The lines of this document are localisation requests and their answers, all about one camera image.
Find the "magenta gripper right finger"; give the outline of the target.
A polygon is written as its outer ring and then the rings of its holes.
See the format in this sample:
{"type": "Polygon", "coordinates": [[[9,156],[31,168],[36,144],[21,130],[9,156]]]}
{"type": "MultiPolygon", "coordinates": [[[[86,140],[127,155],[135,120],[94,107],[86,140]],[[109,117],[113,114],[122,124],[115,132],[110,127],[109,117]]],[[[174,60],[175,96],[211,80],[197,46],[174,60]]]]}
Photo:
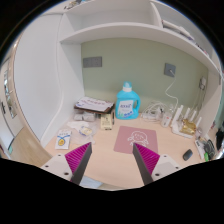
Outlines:
{"type": "Polygon", "coordinates": [[[160,155],[140,144],[133,144],[133,155],[145,185],[153,182],[152,172],[157,165],[160,155]]]}

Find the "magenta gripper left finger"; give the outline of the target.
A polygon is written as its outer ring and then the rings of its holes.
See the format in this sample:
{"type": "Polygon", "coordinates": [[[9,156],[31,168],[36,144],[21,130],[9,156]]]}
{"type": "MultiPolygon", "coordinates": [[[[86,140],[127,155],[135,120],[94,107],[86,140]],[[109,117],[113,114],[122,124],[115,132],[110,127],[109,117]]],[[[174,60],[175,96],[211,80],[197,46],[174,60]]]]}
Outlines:
{"type": "Polygon", "coordinates": [[[79,185],[86,166],[92,154],[92,144],[84,144],[65,155],[66,161],[72,171],[71,182],[79,185]]]}

